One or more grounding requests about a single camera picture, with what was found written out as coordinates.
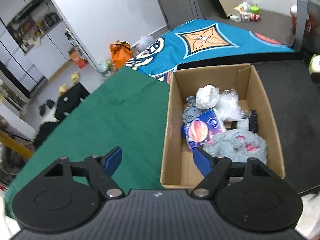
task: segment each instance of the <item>gray stuffed animal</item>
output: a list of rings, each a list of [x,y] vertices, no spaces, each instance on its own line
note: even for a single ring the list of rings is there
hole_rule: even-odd
[[[267,164],[267,143],[258,134],[251,131],[234,129],[215,134],[203,145],[203,150],[215,157],[224,155],[233,162],[247,162],[255,157]]]
[[[189,106],[182,113],[182,122],[184,124],[191,122],[204,113],[204,111],[196,107],[196,98],[194,96],[187,97],[187,103]]]

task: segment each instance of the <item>blue gripper pad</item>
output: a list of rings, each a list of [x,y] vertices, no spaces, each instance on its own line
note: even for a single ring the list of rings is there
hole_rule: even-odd
[[[122,149],[120,147],[114,147],[102,158],[100,164],[102,165],[105,174],[111,178],[121,164],[121,161]]]
[[[211,162],[209,156],[204,155],[204,150],[199,147],[194,148],[193,150],[193,161],[201,174],[205,177],[212,170]]]

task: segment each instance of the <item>green table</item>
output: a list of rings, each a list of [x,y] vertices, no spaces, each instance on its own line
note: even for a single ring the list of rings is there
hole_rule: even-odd
[[[71,162],[105,155],[115,146],[122,163],[112,176],[130,189],[161,189],[159,182],[169,84],[126,66],[76,108],[31,157],[6,194],[7,212],[15,194],[61,156]],[[85,178],[74,178],[86,183]]]

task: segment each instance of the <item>blue packaging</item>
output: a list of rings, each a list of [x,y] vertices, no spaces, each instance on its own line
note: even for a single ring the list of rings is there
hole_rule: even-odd
[[[225,132],[226,127],[219,118],[217,110],[213,108],[182,125],[181,130],[190,151],[193,151],[197,146],[202,147],[205,142],[211,144],[213,136]]]

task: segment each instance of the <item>cardboard flap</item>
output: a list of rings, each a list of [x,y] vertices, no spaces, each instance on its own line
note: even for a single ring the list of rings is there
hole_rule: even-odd
[[[284,178],[284,160],[276,121],[266,91],[254,66],[251,69],[246,101],[249,108],[255,108],[258,113],[258,134],[267,142],[267,165],[278,176]]]
[[[161,165],[160,182],[162,184],[180,184],[182,149],[182,112],[184,110],[176,78],[171,73],[168,102],[167,124],[164,137],[164,151]]]
[[[214,66],[214,74],[212,68],[199,67],[175,72],[184,102],[188,96],[195,96],[199,88],[209,84],[220,88],[220,91],[236,89],[240,99],[246,97],[251,64]]]

